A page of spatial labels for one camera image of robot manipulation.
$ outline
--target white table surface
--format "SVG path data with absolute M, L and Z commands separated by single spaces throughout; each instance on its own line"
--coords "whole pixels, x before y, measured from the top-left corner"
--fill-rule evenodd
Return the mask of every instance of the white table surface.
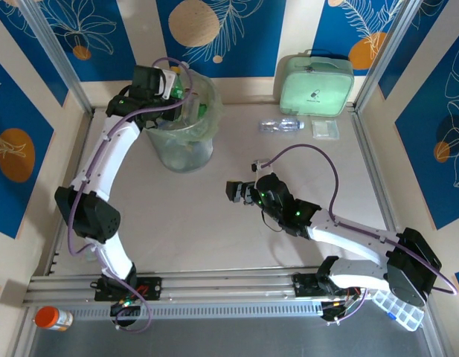
M 104 118 L 103 111 L 96 111 L 84 163 Z M 272 158 L 297 143 L 315 144 L 334 161 L 340 176 L 335 214 L 385 228 L 348 112 L 337 119 L 337 141 L 312 137 L 310 120 L 314 117 L 301 118 L 306 129 L 274 134 L 258 132 L 258 121 L 264 118 L 283 115 L 269 104 L 226 106 L 214 139 L 213 157 L 205 167 L 188 174 L 166 169 L 148 137 L 140 135 L 122 163 L 109 200 L 122 215 L 120 237 L 139 272 L 316 266 L 328 255 L 355 257 L 331 245 L 275 233 L 263 224 L 258 208 L 228 201 L 227 180 L 255 180 L 253 160 Z M 334 178 L 321 155 L 297 148 L 277 160 L 273 168 L 295 197 L 327 208 Z M 266 221 L 277 227 L 270 219 Z M 70 256 L 66 228 L 60 233 L 54 273 L 100 273 L 95 261 Z M 83 244 L 78 237 L 75 242 Z

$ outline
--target transparent plastic bucket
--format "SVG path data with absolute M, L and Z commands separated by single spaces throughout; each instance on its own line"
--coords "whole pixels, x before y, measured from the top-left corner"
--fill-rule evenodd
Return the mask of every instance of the transparent plastic bucket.
M 204 167 L 213 154 L 213 137 L 222 117 L 221 97 L 213 82 L 190 70 L 193 93 L 207 106 L 206 113 L 194 123 L 167 122 L 158 129 L 147 129 L 161 163 L 177 173 L 190 173 Z M 181 76 L 187 88 L 187 78 Z

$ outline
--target light green pouch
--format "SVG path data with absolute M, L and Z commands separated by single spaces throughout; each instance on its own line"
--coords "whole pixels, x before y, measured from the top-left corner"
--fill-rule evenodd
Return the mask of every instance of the light green pouch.
M 293 57 L 286 65 L 280 111 L 288 115 L 335 117 L 343 110 L 353 82 L 350 61 Z

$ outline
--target gray floor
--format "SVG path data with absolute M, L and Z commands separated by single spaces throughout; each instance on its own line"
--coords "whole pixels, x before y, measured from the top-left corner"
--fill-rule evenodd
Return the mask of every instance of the gray floor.
M 155 320 L 140 335 L 109 321 L 75 321 L 67 332 L 40 330 L 33 357 L 74 356 L 429 356 L 423 332 L 408 332 L 367 302 L 341 326 L 320 318 Z

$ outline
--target orange bottle cap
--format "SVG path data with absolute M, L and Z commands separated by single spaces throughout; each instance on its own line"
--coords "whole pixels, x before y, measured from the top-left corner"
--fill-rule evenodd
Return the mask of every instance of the orange bottle cap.
M 58 318 L 59 310 L 52 306 L 44 306 L 37 312 L 34 322 L 38 327 L 48 329 L 57 322 Z

